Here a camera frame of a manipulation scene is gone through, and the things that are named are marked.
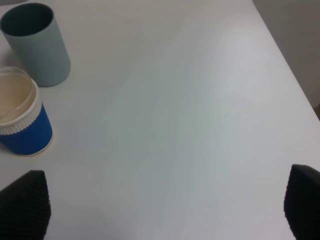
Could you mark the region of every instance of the cup lid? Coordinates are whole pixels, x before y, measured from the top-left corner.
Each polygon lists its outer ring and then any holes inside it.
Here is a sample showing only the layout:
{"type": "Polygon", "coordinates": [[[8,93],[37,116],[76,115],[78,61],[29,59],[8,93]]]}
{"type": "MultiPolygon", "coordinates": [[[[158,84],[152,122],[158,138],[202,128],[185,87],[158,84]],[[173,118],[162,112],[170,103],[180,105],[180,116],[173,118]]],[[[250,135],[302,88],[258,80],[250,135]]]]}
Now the cup lid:
{"type": "Polygon", "coordinates": [[[24,70],[17,67],[0,69],[0,124],[22,114],[20,110],[31,96],[32,81],[24,70]]]}

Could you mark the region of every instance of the black object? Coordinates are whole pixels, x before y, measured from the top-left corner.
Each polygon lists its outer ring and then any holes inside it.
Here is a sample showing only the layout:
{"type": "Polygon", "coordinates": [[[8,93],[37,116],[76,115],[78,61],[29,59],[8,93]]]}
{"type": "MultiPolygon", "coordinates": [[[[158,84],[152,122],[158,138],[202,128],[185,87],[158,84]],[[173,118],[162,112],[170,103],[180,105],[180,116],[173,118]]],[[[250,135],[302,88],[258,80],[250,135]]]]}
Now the black object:
{"type": "Polygon", "coordinates": [[[0,191],[0,240],[43,240],[50,216],[44,171],[31,170],[0,191]]]}
{"type": "Polygon", "coordinates": [[[297,240],[320,239],[320,172],[306,165],[292,165],[284,212],[297,240]]]}

